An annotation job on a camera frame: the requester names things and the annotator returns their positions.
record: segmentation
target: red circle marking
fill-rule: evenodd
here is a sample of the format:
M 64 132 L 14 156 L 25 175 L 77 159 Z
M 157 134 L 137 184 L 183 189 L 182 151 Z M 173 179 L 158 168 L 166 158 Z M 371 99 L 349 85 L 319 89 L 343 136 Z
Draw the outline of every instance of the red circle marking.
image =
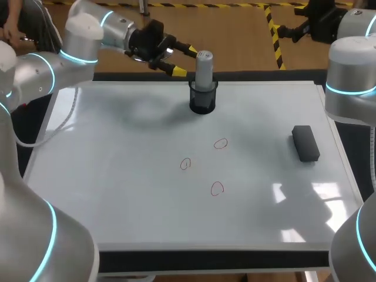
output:
M 218 147 L 217 143 L 218 143 L 218 142 L 221 142 L 222 140 L 225 140 L 226 143 L 224 144 L 224 146 L 222 146 L 222 147 Z M 216 143 L 214 143 L 214 148 L 216 148 L 216 149 L 223 149 L 224 147 L 227 147 L 227 144 L 228 144 L 228 143 L 229 143 L 229 141 L 228 141 L 226 138 L 222 138 L 222 139 L 218 140 Z
M 213 187 L 214 187 L 214 185 L 216 184 L 216 183 L 219 183 L 220 184 L 220 186 L 222 186 L 222 192 L 221 193 L 223 193 L 224 192 L 224 187 L 223 187 L 223 185 L 222 185 L 222 183 L 220 183 L 219 181 L 216 181 L 216 182 L 214 182 L 213 183 L 213 185 L 211 186 L 211 191 L 210 191 L 210 194 L 212 195 L 212 196 L 218 196 L 220 193 L 218 193 L 218 194 L 213 194 Z
M 180 168 L 182 170 L 186 170 L 188 167 L 190 167 L 190 159 L 188 157 L 186 157 L 184 160 L 182 160 L 182 162 L 180 163 Z

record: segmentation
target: white table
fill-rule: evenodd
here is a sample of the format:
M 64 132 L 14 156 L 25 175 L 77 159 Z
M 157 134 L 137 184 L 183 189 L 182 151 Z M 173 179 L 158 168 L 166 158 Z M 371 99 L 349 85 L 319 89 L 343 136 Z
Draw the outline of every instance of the white table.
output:
M 73 93 L 53 97 L 39 138 L 64 120 Z M 220 82 L 204 116 L 188 101 L 186 82 L 88 83 L 24 178 L 101 252 L 327 251 L 362 200 L 322 88 Z M 295 125 L 311 126 L 317 162 L 299 161 Z

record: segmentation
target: yellow black hazard tape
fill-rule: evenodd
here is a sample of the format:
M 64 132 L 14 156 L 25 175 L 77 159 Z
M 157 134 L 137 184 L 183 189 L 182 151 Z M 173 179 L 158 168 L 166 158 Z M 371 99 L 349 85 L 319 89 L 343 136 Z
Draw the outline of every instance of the yellow black hazard tape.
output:
M 72 5 L 73 2 L 61 1 L 43 1 L 46 5 Z M 97 3 L 100 6 L 114 6 L 131 8 L 138 5 L 128 3 Z M 352 3 L 336 2 L 339 6 L 351 6 Z M 172 3 L 149 3 L 149 7 L 171 7 L 171 8 L 233 8 L 233 7 L 265 7 L 265 6 L 293 6 L 305 7 L 307 3 L 289 2 L 289 3 L 239 3 L 239 4 L 172 4 Z
M 286 67 L 283 64 L 280 43 L 278 41 L 278 33 L 277 33 L 276 28 L 274 27 L 273 18 L 271 17 L 270 6 L 264 6 L 264 12 L 265 12 L 266 19 L 268 21 L 271 38 L 273 40 L 274 56 L 276 57 L 278 68 L 281 70 L 285 70 Z

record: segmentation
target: wooden floor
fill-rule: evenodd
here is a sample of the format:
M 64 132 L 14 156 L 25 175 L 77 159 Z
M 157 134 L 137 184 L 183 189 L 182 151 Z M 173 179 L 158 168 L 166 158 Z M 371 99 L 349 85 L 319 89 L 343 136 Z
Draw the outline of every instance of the wooden floor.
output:
M 122 0 L 98 0 L 97 2 L 118 3 Z M 150 3 L 170 2 L 174 4 L 230 4 L 249 3 L 256 0 L 150 0 Z M 131 0 L 127 3 L 137 4 Z M 63 34 L 69 6 L 47 5 L 56 26 Z M 137 10 L 113 7 L 117 13 L 134 20 L 139 27 L 144 19 Z M 266 16 L 263 9 L 248 8 L 150 8 L 151 17 L 162 21 L 165 31 L 182 42 L 192 44 L 197 50 L 210 50 L 214 54 L 214 71 L 253 71 L 277 70 L 274 49 Z M 296 27 L 305 19 L 294 15 L 294 8 L 273 6 L 271 14 L 274 23 Z M 290 39 L 280 39 L 283 62 L 287 69 L 324 69 L 327 67 L 329 46 L 313 42 L 304 37 L 298 43 Z M 194 70 L 194 60 L 174 53 L 169 61 L 187 69 Z M 98 72 L 148 72 L 145 64 L 111 51 L 101 51 Z M 328 276 L 320 273 L 320 281 Z M 236 282 L 242 275 L 194 275 L 158 276 L 156 282 Z M 294 273 L 249 274 L 251 282 L 300 282 Z

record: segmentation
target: person's leg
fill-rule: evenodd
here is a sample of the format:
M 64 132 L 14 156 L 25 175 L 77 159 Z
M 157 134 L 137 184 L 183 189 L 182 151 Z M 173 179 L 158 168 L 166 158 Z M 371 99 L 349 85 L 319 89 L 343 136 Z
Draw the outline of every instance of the person's leg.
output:
M 62 45 L 60 34 L 40 0 L 23 0 L 18 28 L 28 38 L 34 40 L 38 51 L 54 53 L 60 51 Z
M 8 19 L 9 8 L 8 0 L 0 0 L 0 28 L 2 28 Z

